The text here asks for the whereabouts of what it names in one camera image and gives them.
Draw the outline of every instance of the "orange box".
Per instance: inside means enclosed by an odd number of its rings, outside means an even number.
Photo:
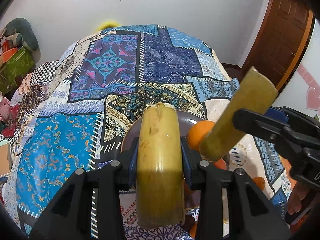
[[[10,49],[10,44],[8,40],[5,40],[2,44],[2,52],[6,52]]]
[[[2,53],[3,62],[7,62],[13,56],[13,54],[15,54],[17,51],[18,51],[18,48],[13,48]]]

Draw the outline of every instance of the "green box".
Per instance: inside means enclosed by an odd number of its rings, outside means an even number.
[[[0,91],[6,94],[18,88],[15,78],[17,76],[24,78],[34,64],[30,52],[25,47],[21,47],[0,67]]]

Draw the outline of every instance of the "door frame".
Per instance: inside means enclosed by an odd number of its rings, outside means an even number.
[[[267,20],[269,18],[269,14],[271,11],[271,6],[272,6],[273,0],[269,0],[268,6],[267,6],[267,10],[265,13],[265,16],[263,18],[260,30],[258,32],[258,35],[252,45],[252,48],[243,64],[243,67],[241,68],[241,73],[243,75],[245,75],[247,73],[247,71],[249,70],[249,68],[251,67],[249,65],[249,61],[251,60],[252,56],[255,53],[255,50],[257,49],[257,46],[259,44],[260,38],[263,34],[263,31],[265,29],[265,26],[267,24]],[[295,66],[297,65],[297,63],[299,62],[299,59],[301,59],[301,55],[304,51],[305,45],[307,44],[308,41],[308,37],[310,35],[310,31],[311,31],[311,27],[312,27],[312,23],[313,23],[313,13],[311,11],[311,9],[309,10],[309,15],[308,15],[308,20],[307,20],[307,24],[306,24],[306,29],[304,31],[301,43],[298,47],[297,53],[294,56],[292,62],[290,63],[288,69],[286,70],[286,72],[284,73],[284,76],[281,78],[280,82],[276,85],[276,89],[280,90],[282,88],[282,86],[285,84],[285,82],[287,81],[287,79],[289,78],[290,74],[292,73],[292,71],[294,70]]]
[[[281,78],[281,80],[279,81],[279,83],[276,85],[276,89],[278,91],[282,88],[282,86],[285,84],[285,82],[289,78],[290,74],[292,73],[292,71],[294,70],[295,66],[297,65],[299,59],[302,59],[300,57],[301,57],[301,54],[303,53],[303,49],[304,49],[305,45],[307,44],[307,40],[308,40],[310,31],[311,31],[311,27],[312,27],[312,21],[313,21],[313,13],[312,13],[311,9],[309,9],[308,21],[307,21],[306,29],[304,31],[302,40],[301,40],[300,45],[298,47],[297,53],[294,56],[293,60],[291,61],[288,69],[284,73],[284,75]]]
[[[263,31],[264,31],[264,28],[266,27],[266,24],[267,24],[267,20],[269,18],[269,15],[270,15],[270,11],[271,11],[271,6],[272,6],[272,3],[273,3],[273,0],[269,0],[269,3],[268,3],[268,6],[267,6],[267,10],[266,10],[266,13],[264,15],[264,18],[263,18],[263,21],[262,21],[262,24],[261,24],[261,27],[260,27],[260,30],[257,34],[257,37],[251,47],[251,50],[241,68],[241,72],[243,75],[245,75],[247,73],[247,71],[250,69],[251,66],[249,66],[249,61],[251,60],[252,56],[254,55],[255,53],[255,50],[257,49],[257,46],[259,44],[259,41],[261,39],[261,36],[263,34]]]

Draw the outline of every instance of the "metal screw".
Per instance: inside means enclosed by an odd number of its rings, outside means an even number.
[[[202,167],[207,167],[207,166],[209,166],[209,162],[206,161],[206,160],[200,161],[199,164],[200,164],[200,166],[202,166]]]
[[[82,169],[82,168],[76,169],[76,174],[77,175],[81,175],[82,173],[84,173],[84,169]]]
[[[273,133],[273,134],[271,134],[271,136],[270,136],[270,140],[274,140],[276,138],[276,135]]]
[[[243,175],[243,174],[244,174],[244,169],[242,169],[242,168],[237,168],[237,169],[236,169],[236,174],[238,174],[238,175]]]
[[[117,167],[117,166],[120,165],[120,161],[118,161],[118,160],[113,160],[110,164],[111,164],[111,166],[113,166],[113,167]]]
[[[304,151],[305,154],[310,155],[310,149],[309,148],[304,148],[303,151]]]

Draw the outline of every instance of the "bed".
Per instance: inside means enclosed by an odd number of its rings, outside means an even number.
[[[28,74],[12,98],[14,121],[0,135],[15,153],[3,188],[6,209],[28,234],[75,169],[100,169],[117,158],[126,131],[146,106],[166,102],[217,121],[238,88],[207,44],[166,26],[108,28],[73,43],[59,60]],[[273,144],[246,135],[229,154],[230,170],[242,167],[265,179],[265,195],[284,216],[291,187]],[[140,228],[135,191],[120,194],[127,239],[191,239],[180,224]],[[186,214],[197,220],[199,207]]]

